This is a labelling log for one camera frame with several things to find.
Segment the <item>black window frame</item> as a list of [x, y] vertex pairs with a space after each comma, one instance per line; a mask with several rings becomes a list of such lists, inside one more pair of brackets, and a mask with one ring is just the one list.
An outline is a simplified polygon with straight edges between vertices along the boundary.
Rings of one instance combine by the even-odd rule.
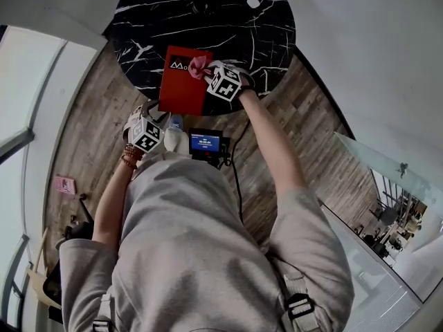
[[0, 331], [20, 332], [32, 264], [24, 257], [30, 238], [23, 225], [21, 158], [34, 139], [31, 129], [0, 142]]

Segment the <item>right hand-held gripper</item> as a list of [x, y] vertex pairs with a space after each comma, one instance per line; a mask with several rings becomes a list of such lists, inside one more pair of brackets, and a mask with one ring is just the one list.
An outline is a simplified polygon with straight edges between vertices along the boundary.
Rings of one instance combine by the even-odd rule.
[[239, 93], [247, 89], [255, 89], [255, 81], [243, 68], [225, 64], [220, 60], [209, 63], [201, 72], [207, 83], [206, 92], [231, 102]]

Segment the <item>beige trousers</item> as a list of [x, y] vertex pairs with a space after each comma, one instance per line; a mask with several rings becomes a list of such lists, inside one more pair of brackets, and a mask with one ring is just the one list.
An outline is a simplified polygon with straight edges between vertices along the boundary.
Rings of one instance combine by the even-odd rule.
[[167, 151], [184, 156], [189, 155], [189, 137], [188, 134], [180, 128], [168, 127], [165, 131], [163, 143]]

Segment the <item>black drinking bottle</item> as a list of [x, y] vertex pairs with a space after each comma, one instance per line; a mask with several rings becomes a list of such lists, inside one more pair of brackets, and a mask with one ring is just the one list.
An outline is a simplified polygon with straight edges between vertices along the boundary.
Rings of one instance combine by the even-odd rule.
[[196, 15], [211, 16], [216, 9], [216, 0], [192, 0], [191, 6]]

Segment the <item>frosted glass door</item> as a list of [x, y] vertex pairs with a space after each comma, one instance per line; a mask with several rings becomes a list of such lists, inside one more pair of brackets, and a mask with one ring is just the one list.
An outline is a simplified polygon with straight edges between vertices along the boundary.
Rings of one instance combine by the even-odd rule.
[[362, 165], [372, 173], [379, 199], [393, 204], [400, 194], [411, 194], [427, 206], [426, 211], [443, 219], [443, 191], [414, 172], [409, 166], [400, 178], [400, 162], [393, 160], [371, 147], [337, 133], [337, 138]]

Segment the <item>black marble round table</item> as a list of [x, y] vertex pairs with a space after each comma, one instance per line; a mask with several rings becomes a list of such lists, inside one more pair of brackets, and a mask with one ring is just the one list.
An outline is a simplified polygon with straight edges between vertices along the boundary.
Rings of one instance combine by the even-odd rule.
[[[216, 0], [211, 16], [196, 15], [192, 0], [120, 0], [110, 25], [117, 62], [148, 100], [159, 95], [168, 46], [204, 50], [214, 60], [243, 68], [260, 98], [270, 94], [289, 69], [296, 23], [288, 0]], [[201, 116], [239, 111], [241, 103], [206, 92]]]

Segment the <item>person's right forearm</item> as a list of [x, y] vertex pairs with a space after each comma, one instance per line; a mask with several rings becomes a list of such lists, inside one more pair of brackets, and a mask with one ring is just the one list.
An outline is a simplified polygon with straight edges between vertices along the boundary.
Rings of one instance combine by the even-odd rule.
[[239, 100], [251, 122], [258, 147], [269, 168], [277, 196], [289, 190], [306, 189], [306, 183], [296, 149], [280, 123], [260, 102], [255, 91], [245, 90]]

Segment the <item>pink cloth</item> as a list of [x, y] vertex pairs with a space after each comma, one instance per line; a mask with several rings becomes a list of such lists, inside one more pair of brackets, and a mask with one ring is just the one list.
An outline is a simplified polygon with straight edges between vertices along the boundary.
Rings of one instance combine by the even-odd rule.
[[194, 57], [188, 66], [189, 74], [197, 80], [203, 79], [205, 76], [212, 76], [213, 72], [210, 70], [209, 64], [212, 61], [205, 55]]

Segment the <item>black monitor with blue screen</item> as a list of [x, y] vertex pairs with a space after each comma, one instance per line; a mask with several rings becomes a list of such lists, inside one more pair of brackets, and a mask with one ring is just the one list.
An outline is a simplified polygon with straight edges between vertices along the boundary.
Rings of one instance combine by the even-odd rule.
[[230, 164], [230, 138], [219, 130], [189, 128], [189, 154], [193, 160], [200, 160], [220, 169]]

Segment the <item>grey sweatshirt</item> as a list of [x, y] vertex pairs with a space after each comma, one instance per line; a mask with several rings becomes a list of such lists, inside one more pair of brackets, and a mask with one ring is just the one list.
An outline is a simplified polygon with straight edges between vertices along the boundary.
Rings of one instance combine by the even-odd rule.
[[126, 192], [117, 250], [60, 246], [66, 332], [93, 332], [111, 295], [118, 332], [342, 332], [354, 289], [343, 247], [305, 189], [278, 199], [268, 252], [213, 166], [168, 153]]

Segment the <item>red hardcover book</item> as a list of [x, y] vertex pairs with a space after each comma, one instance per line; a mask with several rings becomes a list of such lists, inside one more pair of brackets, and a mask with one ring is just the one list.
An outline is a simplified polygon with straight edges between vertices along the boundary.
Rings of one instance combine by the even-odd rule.
[[195, 57], [213, 59], [204, 50], [168, 46], [159, 95], [159, 111], [200, 116], [207, 89], [206, 81], [191, 76], [188, 67]]

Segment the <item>black office chair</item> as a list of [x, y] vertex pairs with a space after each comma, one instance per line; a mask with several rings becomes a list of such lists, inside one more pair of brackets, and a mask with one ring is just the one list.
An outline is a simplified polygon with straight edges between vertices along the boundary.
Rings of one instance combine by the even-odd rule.
[[[80, 207], [82, 208], [86, 217], [85, 221], [79, 222], [76, 218], [71, 218], [71, 223], [74, 226], [66, 226], [62, 238], [55, 244], [55, 249], [60, 250], [60, 246], [70, 239], [91, 239], [93, 234], [94, 220], [90, 215], [84, 200], [87, 199], [87, 195], [82, 193], [79, 195], [78, 200]], [[60, 274], [60, 261], [57, 261], [52, 271], [47, 275], [43, 284], [44, 294], [50, 298], [51, 301], [58, 305], [62, 303], [62, 286], [61, 286], [61, 274]], [[62, 308], [49, 306], [48, 318], [60, 324], [63, 324], [62, 320]]]

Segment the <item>light wooden frame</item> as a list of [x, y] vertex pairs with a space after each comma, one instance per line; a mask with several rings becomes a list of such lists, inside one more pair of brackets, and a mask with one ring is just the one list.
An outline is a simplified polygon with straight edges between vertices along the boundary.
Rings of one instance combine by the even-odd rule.
[[37, 258], [35, 260], [35, 265], [33, 266], [33, 268], [27, 268], [26, 273], [30, 279], [32, 289], [34, 290], [35, 295], [36, 295], [37, 299], [39, 300], [39, 302], [43, 303], [44, 305], [46, 305], [48, 307], [53, 307], [53, 308], [57, 308], [60, 310], [61, 305], [56, 303], [55, 301], [53, 301], [44, 292], [43, 286], [44, 286], [44, 282], [46, 281], [45, 276], [43, 276], [42, 274], [37, 272], [40, 257], [42, 255], [42, 252], [44, 249], [44, 243], [45, 243], [47, 234], [48, 234], [48, 228], [45, 228], [44, 233], [42, 235], [42, 241], [41, 241], [41, 244], [39, 247], [39, 251], [37, 253]]

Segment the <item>pink booklet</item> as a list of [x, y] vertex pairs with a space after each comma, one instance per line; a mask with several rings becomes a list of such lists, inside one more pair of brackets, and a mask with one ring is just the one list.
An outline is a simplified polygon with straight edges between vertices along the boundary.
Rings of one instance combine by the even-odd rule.
[[56, 176], [54, 178], [54, 186], [55, 190], [59, 193], [68, 194], [71, 196], [75, 196], [76, 186], [75, 186], [75, 180], [68, 177], [63, 176]]

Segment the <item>person's left forearm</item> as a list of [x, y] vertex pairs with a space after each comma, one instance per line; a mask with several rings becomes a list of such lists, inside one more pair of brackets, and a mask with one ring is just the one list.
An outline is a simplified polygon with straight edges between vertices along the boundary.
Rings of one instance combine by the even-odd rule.
[[92, 240], [117, 250], [120, 241], [120, 229], [123, 220], [123, 208], [127, 187], [137, 169], [137, 162], [143, 152], [127, 145], [120, 157], [120, 162], [107, 184], [94, 219]]

